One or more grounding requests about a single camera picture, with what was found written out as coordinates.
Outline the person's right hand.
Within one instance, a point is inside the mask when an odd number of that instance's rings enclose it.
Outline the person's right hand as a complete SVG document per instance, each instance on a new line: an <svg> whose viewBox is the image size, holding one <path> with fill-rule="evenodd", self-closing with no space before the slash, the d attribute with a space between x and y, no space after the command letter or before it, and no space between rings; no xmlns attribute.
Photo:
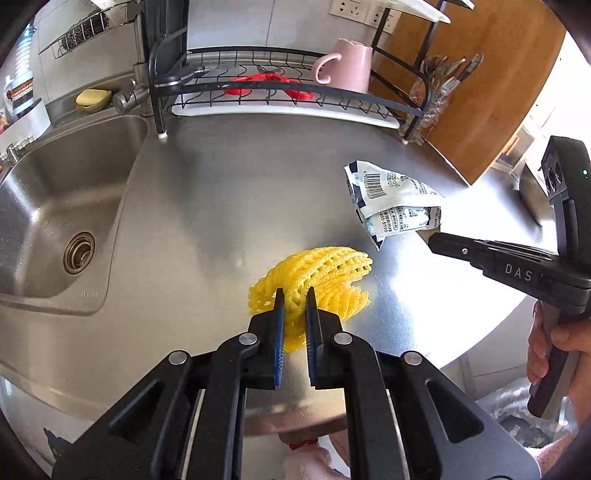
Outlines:
<svg viewBox="0 0 591 480"><path fill-rule="evenodd" d="M544 378L549 369L547 350L553 345L563 351L579 351L579 363L571 381L568 397L579 426L590 417L590 320L556 327L550 334L543 330L542 303L533 307L533 325L528 337L526 376L532 385Z"/></svg>

